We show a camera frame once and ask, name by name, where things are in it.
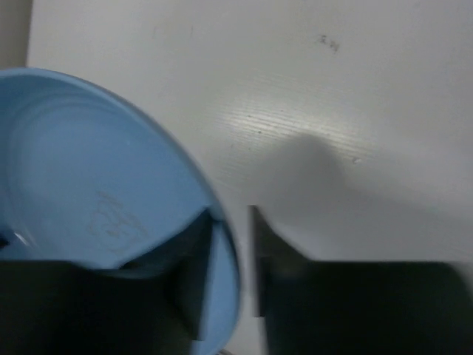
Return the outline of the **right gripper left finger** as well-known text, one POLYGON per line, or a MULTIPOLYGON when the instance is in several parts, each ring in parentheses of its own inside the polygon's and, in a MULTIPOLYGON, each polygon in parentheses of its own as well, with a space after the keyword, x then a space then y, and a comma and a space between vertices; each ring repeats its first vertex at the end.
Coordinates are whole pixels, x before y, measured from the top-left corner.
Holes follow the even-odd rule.
POLYGON ((214 220, 200 212, 119 268, 1 261, 3 354, 189 354, 201 337, 214 220))

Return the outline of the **blue plate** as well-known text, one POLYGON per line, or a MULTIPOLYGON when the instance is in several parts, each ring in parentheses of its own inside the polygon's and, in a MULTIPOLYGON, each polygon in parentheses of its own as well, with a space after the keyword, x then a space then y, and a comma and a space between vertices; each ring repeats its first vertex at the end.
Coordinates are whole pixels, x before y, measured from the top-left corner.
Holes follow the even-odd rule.
POLYGON ((214 226, 202 332, 189 354, 221 351, 240 308, 234 239, 209 183, 118 95, 59 72, 1 71, 1 261, 119 268, 204 210, 214 226))

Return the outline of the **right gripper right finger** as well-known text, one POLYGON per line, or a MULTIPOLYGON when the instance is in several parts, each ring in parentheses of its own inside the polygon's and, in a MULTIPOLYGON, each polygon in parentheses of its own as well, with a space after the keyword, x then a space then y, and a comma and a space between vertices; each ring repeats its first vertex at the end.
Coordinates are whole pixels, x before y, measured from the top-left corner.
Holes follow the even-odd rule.
POLYGON ((251 208, 269 354, 470 354, 472 290, 442 262, 311 260, 251 208))

